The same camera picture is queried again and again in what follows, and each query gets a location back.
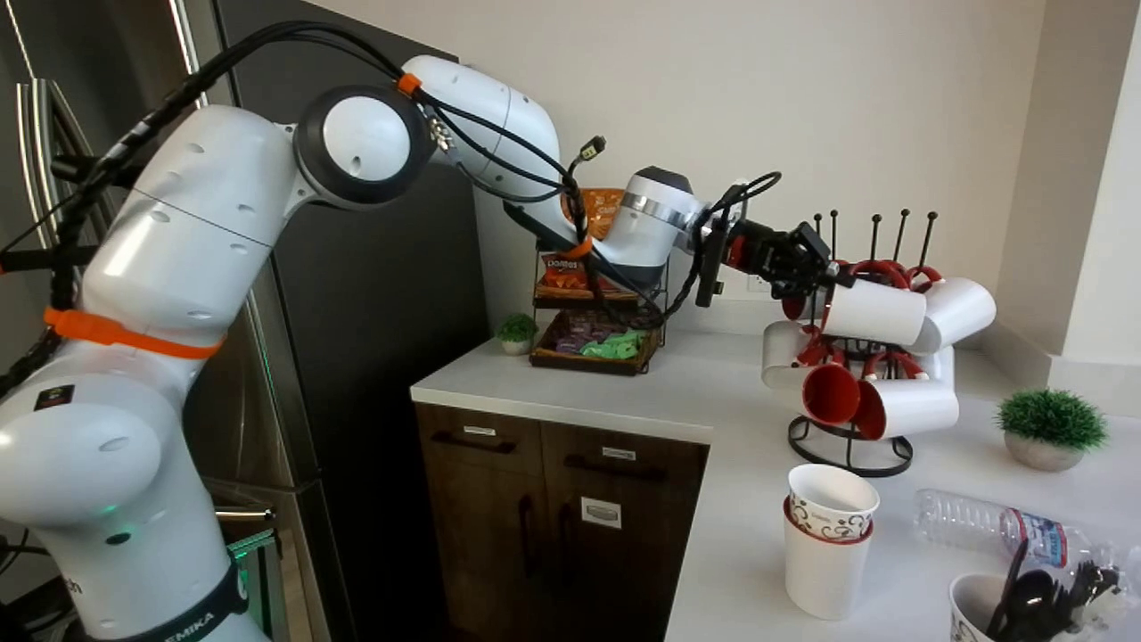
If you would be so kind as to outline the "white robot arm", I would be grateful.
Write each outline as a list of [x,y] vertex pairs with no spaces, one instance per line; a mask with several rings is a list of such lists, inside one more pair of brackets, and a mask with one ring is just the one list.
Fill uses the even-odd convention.
[[299,207],[386,202],[435,165],[558,248],[588,240],[545,107],[432,52],[291,126],[213,103],[161,137],[43,310],[48,355],[0,404],[0,517],[43,541],[86,642],[269,642],[188,452],[184,394]]

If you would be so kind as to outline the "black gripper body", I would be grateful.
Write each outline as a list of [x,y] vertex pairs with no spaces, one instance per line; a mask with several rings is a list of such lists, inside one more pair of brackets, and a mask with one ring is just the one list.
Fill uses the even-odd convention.
[[808,295],[831,282],[831,253],[804,221],[790,230],[742,221],[727,240],[723,260],[744,276],[760,276],[776,299]]

